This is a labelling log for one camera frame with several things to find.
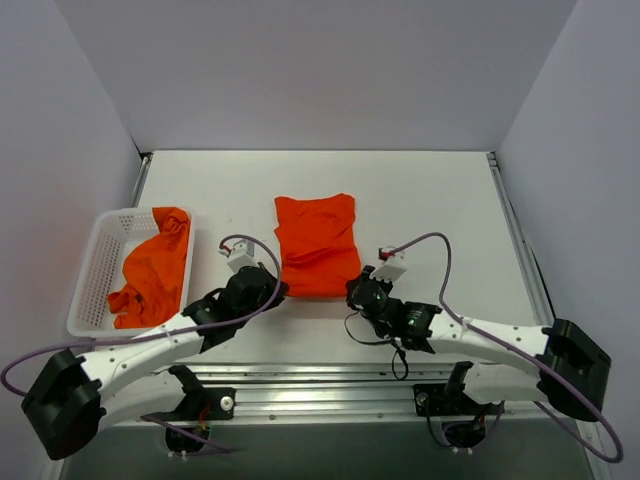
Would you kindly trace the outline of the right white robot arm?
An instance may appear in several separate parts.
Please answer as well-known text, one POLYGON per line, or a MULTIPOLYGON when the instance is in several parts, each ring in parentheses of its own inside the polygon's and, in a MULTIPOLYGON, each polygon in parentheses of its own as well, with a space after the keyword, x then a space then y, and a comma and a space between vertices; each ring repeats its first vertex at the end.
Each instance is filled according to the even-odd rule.
POLYGON ((533 401, 562 414, 596 422, 602 410, 610 356, 575 323, 513 326, 465 317, 441 307, 390 297, 392 285, 371 266, 346 284, 346 303, 386 343, 409 351, 464 356, 444 388, 455 412, 476 404, 533 401))

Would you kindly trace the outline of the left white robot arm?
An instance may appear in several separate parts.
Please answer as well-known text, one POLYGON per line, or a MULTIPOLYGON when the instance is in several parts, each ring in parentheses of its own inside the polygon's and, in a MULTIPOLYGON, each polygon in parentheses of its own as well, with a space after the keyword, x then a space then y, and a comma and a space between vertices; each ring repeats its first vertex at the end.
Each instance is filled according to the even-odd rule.
POLYGON ((147 415, 202 420, 220 408, 182 360, 235 336, 278 306, 289 287, 263 266, 245 266, 163 324, 105 349, 64 348, 46 362, 21 408, 52 460, 84 448, 113 424, 147 415))

